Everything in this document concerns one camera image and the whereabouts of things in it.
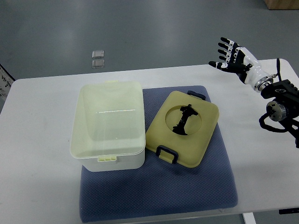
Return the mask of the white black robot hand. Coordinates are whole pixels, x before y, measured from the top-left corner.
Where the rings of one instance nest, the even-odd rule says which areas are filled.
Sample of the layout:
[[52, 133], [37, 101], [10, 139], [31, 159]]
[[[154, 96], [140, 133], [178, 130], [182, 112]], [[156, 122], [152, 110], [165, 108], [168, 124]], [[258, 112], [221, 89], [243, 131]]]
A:
[[250, 85], [256, 92], [273, 83], [273, 77], [262, 69], [260, 62], [245, 47], [224, 37], [218, 46], [221, 61], [210, 61], [210, 66], [235, 73], [242, 83]]

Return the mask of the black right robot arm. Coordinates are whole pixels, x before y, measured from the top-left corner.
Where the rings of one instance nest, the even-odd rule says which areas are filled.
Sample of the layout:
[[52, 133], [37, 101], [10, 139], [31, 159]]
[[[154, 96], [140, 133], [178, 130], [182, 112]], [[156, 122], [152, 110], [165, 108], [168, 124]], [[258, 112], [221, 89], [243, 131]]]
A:
[[[264, 78], [258, 90], [264, 99], [273, 98], [266, 106], [266, 113], [259, 119], [260, 127], [275, 133], [289, 132], [295, 138], [295, 145], [299, 147], [299, 90], [288, 79], [283, 80], [280, 74], [280, 59], [276, 61], [277, 73]], [[265, 119], [278, 122], [282, 129], [270, 126]]]

